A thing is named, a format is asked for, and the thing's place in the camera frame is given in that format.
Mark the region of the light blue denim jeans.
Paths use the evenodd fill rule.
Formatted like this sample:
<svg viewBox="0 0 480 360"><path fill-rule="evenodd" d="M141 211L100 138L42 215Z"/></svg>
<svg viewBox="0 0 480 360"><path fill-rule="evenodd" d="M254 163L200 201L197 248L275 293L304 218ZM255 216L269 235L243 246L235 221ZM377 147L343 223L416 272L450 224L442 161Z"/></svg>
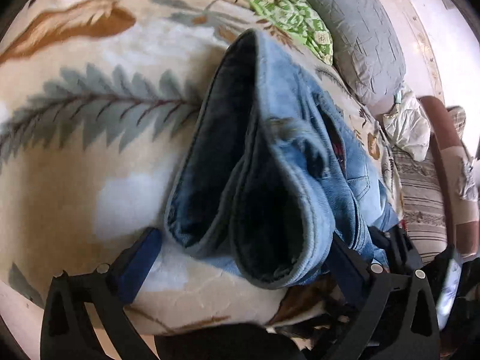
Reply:
<svg viewBox="0 0 480 360"><path fill-rule="evenodd" d="M334 236L366 261L398 218L377 168L314 77L247 30L216 70L164 227L187 254L263 289L326 272Z"/></svg>

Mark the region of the striped beige bed sheet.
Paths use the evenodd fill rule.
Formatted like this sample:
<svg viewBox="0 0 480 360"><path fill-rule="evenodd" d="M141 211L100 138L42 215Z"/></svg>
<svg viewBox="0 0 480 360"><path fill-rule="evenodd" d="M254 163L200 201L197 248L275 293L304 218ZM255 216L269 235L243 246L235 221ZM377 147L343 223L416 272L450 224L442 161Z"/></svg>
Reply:
<svg viewBox="0 0 480 360"><path fill-rule="evenodd" d="M405 151L392 149L403 194L403 221L424 264L448 246L443 194L431 153L417 162Z"/></svg>

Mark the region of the cream crumpled pillow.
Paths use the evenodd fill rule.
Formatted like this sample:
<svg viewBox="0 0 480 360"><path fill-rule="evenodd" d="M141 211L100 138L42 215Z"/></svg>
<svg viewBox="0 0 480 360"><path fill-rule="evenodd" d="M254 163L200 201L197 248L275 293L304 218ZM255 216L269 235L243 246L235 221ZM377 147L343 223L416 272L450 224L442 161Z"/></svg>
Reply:
<svg viewBox="0 0 480 360"><path fill-rule="evenodd" d="M392 108L382 115L382 125L392 145L422 162L430 147L431 124L414 92L402 83Z"/></svg>

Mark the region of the cream leaf patterned blanket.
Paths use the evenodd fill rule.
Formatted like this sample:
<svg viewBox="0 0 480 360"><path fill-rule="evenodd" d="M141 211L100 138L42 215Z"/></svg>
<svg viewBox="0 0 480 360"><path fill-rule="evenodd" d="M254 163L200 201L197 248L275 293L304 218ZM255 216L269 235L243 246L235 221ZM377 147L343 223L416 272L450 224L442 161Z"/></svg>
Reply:
<svg viewBox="0 0 480 360"><path fill-rule="evenodd" d="M394 93L404 56L378 0L308 0L369 21L375 72L332 63L242 0L25 0L1 29L1 282L38 315L60 272L111 261L161 226L171 183L226 49L245 30L277 41L329 92L404 213L390 144L368 106Z"/></svg>

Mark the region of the grey pillow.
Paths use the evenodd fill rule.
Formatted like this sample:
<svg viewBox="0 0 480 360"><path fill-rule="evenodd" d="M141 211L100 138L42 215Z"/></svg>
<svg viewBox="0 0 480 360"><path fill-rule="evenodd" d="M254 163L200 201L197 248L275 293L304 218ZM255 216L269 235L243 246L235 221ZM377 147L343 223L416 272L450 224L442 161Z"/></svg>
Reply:
<svg viewBox="0 0 480 360"><path fill-rule="evenodd" d="M364 105L396 94L406 63L379 0L307 0L333 38L334 66Z"/></svg>

